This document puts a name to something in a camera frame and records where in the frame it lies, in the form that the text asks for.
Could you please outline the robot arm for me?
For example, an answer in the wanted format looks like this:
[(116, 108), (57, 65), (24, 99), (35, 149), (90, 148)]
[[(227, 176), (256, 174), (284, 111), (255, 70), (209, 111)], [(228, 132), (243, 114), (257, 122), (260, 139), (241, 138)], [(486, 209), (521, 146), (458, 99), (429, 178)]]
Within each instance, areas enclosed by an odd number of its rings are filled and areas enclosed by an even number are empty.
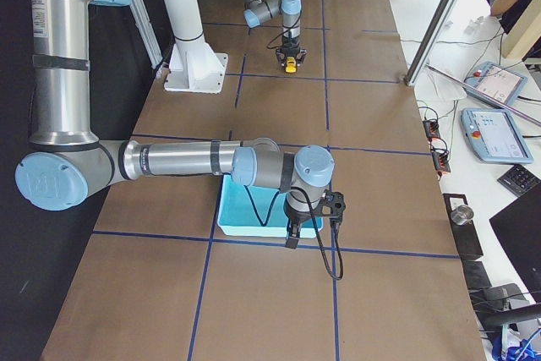
[[(250, 26), (281, 14), (284, 57), (302, 57), (299, 49), (300, 0), (244, 0), (253, 20)], [(227, 54), (215, 53), (205, 41), (197, 0), (164, 0), (174, 38), (172, 90), (217, 93), (227, 65)], [(328, 217), (335, 247), (343, 195), (331, 192), (335, 162), (330, 152), (308, 145), (287, 153), (271, 139), (142, 145), (136, 141), (103, 140), (90, 128), (90, 60), (88, 6), (127, 5), (130, 0), (31, 0), (36, 70), (36, 128), (29, 143), (34, 152), (20, 161), (15, 180), (20, 193), (33, 205), (63, 211), (120, 182), (146, 176), (230, 175), (248, 186), (276, 189), (286, 194), (286, 247), (295, 249), (304, 223), (311, 220), (323, 253), (316, 217)]]
[(295, 74), (303, 63), (307, 51), (300, 46), (302, 15), (301, 0), (243, 0), (244, 19), (250, 28), (281, 15), (282, 32), (277, 37), (281, 44), (275, 46), (278, 63), (286, 74)]

